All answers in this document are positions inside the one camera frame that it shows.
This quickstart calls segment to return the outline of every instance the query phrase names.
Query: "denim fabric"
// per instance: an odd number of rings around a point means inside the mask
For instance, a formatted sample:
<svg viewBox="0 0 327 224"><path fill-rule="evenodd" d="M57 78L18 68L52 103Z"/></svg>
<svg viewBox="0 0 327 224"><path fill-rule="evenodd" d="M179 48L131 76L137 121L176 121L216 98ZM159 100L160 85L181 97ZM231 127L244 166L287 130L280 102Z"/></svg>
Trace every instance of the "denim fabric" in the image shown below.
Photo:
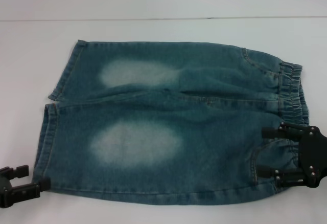
<svg viewBox="0 0 327 224"><path fill-rule="evenodd" d="M261 138L308 124L301 66L192 42L79 40L50 99L33 180L52 191L155 205L274 195L257 165L297 166L297 144Z"/></svg>

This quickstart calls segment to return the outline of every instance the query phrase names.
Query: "jeans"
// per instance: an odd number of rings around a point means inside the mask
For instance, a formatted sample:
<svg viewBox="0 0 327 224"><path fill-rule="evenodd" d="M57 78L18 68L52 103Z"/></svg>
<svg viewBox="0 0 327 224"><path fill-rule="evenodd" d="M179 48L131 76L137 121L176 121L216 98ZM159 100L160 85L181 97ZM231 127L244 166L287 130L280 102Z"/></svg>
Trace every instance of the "jeans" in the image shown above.
<svg viewBox="0 0 327 224"><path fill-rule="evenodd" d="M222 44L79 40L45 106L33 180L154 205L277 194L256 166L297 167L297 143L261 128L308 125L301 69Z"/></svg>

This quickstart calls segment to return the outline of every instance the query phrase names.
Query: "seam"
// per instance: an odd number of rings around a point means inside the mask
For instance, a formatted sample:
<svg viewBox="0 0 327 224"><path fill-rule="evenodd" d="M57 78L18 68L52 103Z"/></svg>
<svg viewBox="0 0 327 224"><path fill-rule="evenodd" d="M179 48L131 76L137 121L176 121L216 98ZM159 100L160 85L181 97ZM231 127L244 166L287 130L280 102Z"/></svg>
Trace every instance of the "seam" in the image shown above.
<svg viewBox="0 0 327 224"><path fill-rule="evenodd" d="M257 160L260 152L262 152L269 145L271 145L273 143L276 143L276 142L280 142L282 140L284 140L284 139L277 139L277 140L270 141L269 143L267 143L267 144L265 144L263 146L260 146L259 148L257 148L256 150L254 150L252 152L250 166L251 166L251 171L252 171L252 174L253 174L253 181L254 181L254 184L256 186L258 185L258 176L256 174L256 160Z"/></svg>
<svg viewBox="0 0 327 224"><path fill-rule="evenodd" d="M281 100L281 90L282 90L282 85L283 85L283 79L282 79L282 70L283 70L283 65L284 63L281 63L281 68L279 70L279 85L278 85L278 114L279 116L283 119L283 114L282 114L282 100Z"/></svg>
<svg viewBox="0 0 327 224"><path fill-rule="evenodd" d="M71 101L69 99L60 99L59 101L63 102L60 103L60 106L57 108L58 110L63 110L66 108L71 108L71 107L88 107L88 106L92 106L92 105L107 105L108 103L118 103L118 102L125 102L125 101L130 101L134 98L139 98L139 97L143 97L148 95L149 93L141 93L141 94L137 94L137 95L133 95L131 97L126 97L126 98L117 98L117 99L110 99L110 100L98 100L98 99L94 99L94 100L86 100L86 101L82 101L83 103L79 103L78 101L73 101L75 103L73 104L69 104L69 105L64 105L62 106L61 104L63 104L65 101Z"/></svg>
<svg viewBox="0 0 327 224"><path fill-rule="evenodd" d="M287 140L287 142L288 142L288 144L289 144L289 146L290 146L290 151L291 151L291 153L293 154L293 158L292 158L293 164L294 164L296 167L298 167L297 164L296 164L296 162L295 162L295 158L297 158L297 154L296 154L296 152L295 152L294 149L293 149L293 145L292 145L292 143L291 143L291 140Z"/></svg>
<svg viewBox="0 0 327 224"><path fill-rule="evenodd" d="M51 143L51 149L50 149L50 152L49 152L49 157L48 157L48 161L46 162L46 166L42 172L42 177L44 177L44 174L46 172L46 170L48 169L49 167L49 162L50 162L50 159L51 159L51 155L52 155L52 150L53 150L53 145L55 143L55 138L56 138L56 135L57 135L57 128L58 128L58 124L59 124L59 118L58 118L58 112L57 112L57 106L55 103L53 103L53 107L56 111L56 118L57 118L57 122L56 122L56 128L55 128L55 132L54 132L54 135L53 135L53 138L52 138L52 143Z"/></svg>
<svg viewBox="0 0 327 224"><path fill-rule="evenodd" d="M276 184L272 184L272 186L273 186L273 188L274 188L274 190L275 190L275 194L278 194L279 191L278 191L278 189L277 189L277 187L276 187Z"/></svg>
<svg viewBox="0 0 327 224"><path fill-rule="evenodd" d="M277 100L239 100L239 99L230 99L230 98L222 98L222 97L213 97L213 96L192 96L192 95L185 95L181 94L179 96L180 99L184 100L193 100L193 101L210 101L210 103L215 101L239 101L239 102L255 102L255 103L266 103L266 102L277 102Z"/></svg>
<svg viewBox="0 0 327 224"><path fill-rule="evenodd" d="M69 78L71 77L71 74L72 74L72 72L73 72L73 69L75 68L76 63L77 63L78 60L80 59L81 53L83 52L83 50L84 50L84 48L85 48L85 45L80 46L80 47L81 47L81 50L80 50L80 52L78 53L78 56L76 57L76 60L74 61L73 67L71 68L71 70L70 70L68 76L66 77L65 83L64 83L64 85L62 86L62 88L61 88L61 90L60 90L60 92L59 92L58 97L61 96L62 92L64 91L64 89L65 89L65 87L66 87L66 84L67 84L67 82L69 81Z"/></svg>
<svg viewBox="0 0 327 224"><path fill-rule="evenodd" d="M289 97L290 97L290 100L291 100L292 114L293 114L293 117L294 117L294 105L293 105L293 97L292 97L292 87L293 87L293 82L292 81L293 81L293 75L294 75L294 68L292 68L291 80L290 80L290 88L289 88ZM288 140L288 143L290 145L290 150L291 150L293 156L296 157L297 155L296 155L296 153L295 153L295 151L293 149L293 145L291 144L291 141ZM293 160L292 161L293 161L294 165L297 167L297 165L295 163L295 160L294 160L294 157L293 157Z"/></svg>
<svg viewBox="0 0 327 224"><path fill-rule="evenodd" d="M271 182L264 182L257 184L256 186L259 185L265 185L265 184L270 184ZM51 189L56 189L56 190L67 190L67 191L77 191L77 192L95 192L95 193L109 193L109 194L135 194L135 195L173 195L173 194L192 194L192 193L209 193L209 192L220 192L220 191L228 191L228 190L238 190L238 189L245 189L245 188L252 188L253 185L245 186L245 187L236 187L236 188L226 188L226 189L219 189L219 190L213 190L213 191L199 191L199 192L169 192L169 193L161 193L161 192L156 192L156 193L147 193L147 192L109 192L109 191L100 191L100 190L86 190L86 189L74 189L74 188L56 188L56 187L51 187Z"/></svg>
<svg viewBox="0 0 327 224"><path fill-rule="evenodd" d="M38 158L37 158L37 161L35 159L35 164L34 164L34 168L33 169L36 169L38 167L38 165L40 164L40 158L41 158L41 155L42 155L42 150L44 149L44 146L45 146L46 135L49 133L50 122L49 122L49 109L47 108L47 106L45 106L45 109L44 109L42 127L43 127L43 123L44 123L45 113L48 113L47 114L47 116L48 116L48 122L47 122L47 125L46 125L46 128L45 128L44 137L43 137L43 140L42 140L42 148L41 148L40 152L39 152L39 149L38 148L37 148L37 151L36 151L36 157L38 156Z"/></svg>
<svg viewBox="0 0 327 224"><path fill-rule="evenodd" d="M248 55L247 49L243 48L243 56L245 57L245 60L252 66L254 66L255 68L259 69L260 71L264 72L264 73L269 73L273 76L277 76L278 73L276 72L272 72L270 70L266 70L264 68L262 68L261 66L259 66L257 63L255 63L254 61L252 61Z"/></svg>

